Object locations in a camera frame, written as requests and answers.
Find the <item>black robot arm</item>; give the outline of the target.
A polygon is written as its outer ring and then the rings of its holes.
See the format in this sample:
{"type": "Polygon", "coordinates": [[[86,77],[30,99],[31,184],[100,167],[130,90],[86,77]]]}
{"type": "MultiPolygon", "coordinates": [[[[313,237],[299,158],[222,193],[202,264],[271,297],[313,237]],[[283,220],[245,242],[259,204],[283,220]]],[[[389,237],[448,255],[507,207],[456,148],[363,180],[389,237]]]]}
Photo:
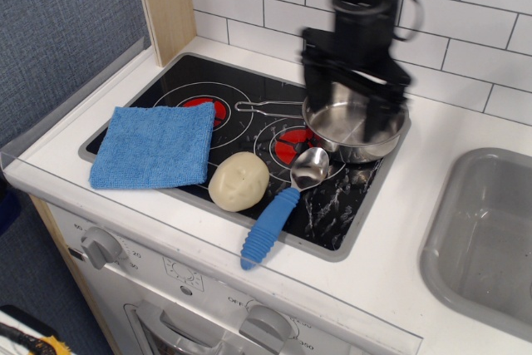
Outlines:
{"type": "Polygon", "coordinates": [[[333,31],[302,31],[308,105],[322,110],[339,83],[367,100],[363,141],[385,130],[402,109],[410,76],[392,60],[390,47],[399,0],[332,0],[333,31]]]}

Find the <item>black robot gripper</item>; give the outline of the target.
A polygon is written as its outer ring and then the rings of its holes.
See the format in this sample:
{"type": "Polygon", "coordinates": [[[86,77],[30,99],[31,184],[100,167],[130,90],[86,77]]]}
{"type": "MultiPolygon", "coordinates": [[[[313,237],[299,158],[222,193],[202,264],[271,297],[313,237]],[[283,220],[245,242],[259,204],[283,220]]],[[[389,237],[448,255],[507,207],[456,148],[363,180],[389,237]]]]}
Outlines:
{"type": "Polygon", "coordinates": [[[332,4],[333,31],[302,30],[308,104],[313,112],[322,110],[330,102],[334,81],[368,96],[363,142],[369,143],[403,111],[411,83],[389,54],[398,0],[373,6],[343,0],[332,4]]]}

